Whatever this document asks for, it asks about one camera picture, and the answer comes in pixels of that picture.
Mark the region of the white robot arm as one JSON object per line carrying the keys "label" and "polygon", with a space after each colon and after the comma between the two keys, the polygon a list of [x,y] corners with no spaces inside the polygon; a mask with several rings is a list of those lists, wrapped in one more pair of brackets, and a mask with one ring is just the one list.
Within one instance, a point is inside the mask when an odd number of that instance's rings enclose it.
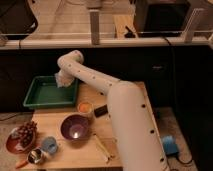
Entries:
{"label": "white robot arm", "polygon": [[83,54],[74,50],[57,60],[55,74],[59,87],[69,86],[75,78],[107,96],[116,145],[123,171],[170,171],[156,122],[146,107],[142,90],[83,65]]}

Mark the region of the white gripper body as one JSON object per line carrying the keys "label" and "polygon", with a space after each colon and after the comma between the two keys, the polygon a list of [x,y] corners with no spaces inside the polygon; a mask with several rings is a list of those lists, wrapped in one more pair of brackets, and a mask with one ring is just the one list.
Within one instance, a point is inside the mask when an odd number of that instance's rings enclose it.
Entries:
{"label": "white gripper body", "polygon": [[55,80],[58,87],[69,87],[75,78],[72,75],[67,74],[65,71],[60,70],[55,74]]}

